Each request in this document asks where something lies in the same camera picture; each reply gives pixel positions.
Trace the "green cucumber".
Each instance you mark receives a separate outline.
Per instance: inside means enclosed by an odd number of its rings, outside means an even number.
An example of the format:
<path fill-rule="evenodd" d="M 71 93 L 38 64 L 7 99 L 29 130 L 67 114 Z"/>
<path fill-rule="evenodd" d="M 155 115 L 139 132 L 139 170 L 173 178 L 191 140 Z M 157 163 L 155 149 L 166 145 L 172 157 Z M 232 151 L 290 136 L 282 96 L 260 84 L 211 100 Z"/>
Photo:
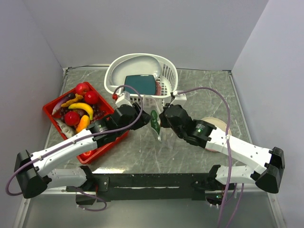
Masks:
<path fill-rule="evenodd" d="M 160 135 L 161 127 L 158 123 L 158 115 L 155 110 L 151 111 L 150 125 L 151 125 L 152 129 L 157 133 L 157 135 Z"/>

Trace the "clear dotted zip bag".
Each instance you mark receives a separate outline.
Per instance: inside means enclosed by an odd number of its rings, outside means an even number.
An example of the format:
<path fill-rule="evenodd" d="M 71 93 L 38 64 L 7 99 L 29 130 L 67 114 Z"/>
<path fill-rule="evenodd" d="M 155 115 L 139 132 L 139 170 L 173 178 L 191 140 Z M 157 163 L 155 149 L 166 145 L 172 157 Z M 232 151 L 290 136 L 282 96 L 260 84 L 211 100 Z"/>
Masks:
<path fill-rule="evenodd" d="M 160 125 L 159 114 L 161 114 L 161 112 L 163 111 L 162 101 L 159 99 L 155 99 L 151 95 L 144 95 L 143 104 L 144 104 L 144 111 L 147 114 L 151 115 L 152 110 L 155 110 L 157 112 L 158 123 Z M 165 147 L 169 149 L 173 148 L 176 136 L 173 134 L 170 128 L 161 127 L 160 135 L 157 135 L 157 133 L 152 129 L 150 122 L 148 123 L 148 128 L 152 133 L 154 140 L 156 141 L 157 144 L 159 144 L 161 147 Z"/>

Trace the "red faceted apple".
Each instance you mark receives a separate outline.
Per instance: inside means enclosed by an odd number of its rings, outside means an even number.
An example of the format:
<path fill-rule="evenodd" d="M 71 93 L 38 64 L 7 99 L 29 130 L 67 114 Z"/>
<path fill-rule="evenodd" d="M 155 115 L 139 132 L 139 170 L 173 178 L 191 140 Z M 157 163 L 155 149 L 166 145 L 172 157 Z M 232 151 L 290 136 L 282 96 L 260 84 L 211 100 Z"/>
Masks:
<path fill-rule="evenodd" d="M 88 91 L 84 96 L 84 101 L 89 105 L 95 105 L 99 101 L 98 93 L 95 91 Z"/>

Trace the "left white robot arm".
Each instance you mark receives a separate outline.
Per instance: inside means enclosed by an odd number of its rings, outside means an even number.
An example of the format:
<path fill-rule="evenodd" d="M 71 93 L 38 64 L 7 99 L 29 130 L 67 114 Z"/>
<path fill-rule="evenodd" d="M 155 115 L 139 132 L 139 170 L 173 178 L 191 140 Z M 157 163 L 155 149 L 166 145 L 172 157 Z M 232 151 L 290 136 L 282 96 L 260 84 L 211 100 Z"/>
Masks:
<path fill-rule="evenodd" d="M 112 114 L 96 120 L 71 138 L 39 152 L 19 152 L 14 175 L 20 194 L 30 199 L 43 193 L 57 179 L 50 173 L 61 163 L 114 142 L 128 130 L 137 130 L 149 123 L 151 116 L 138 103 L 123 104 Z"/>

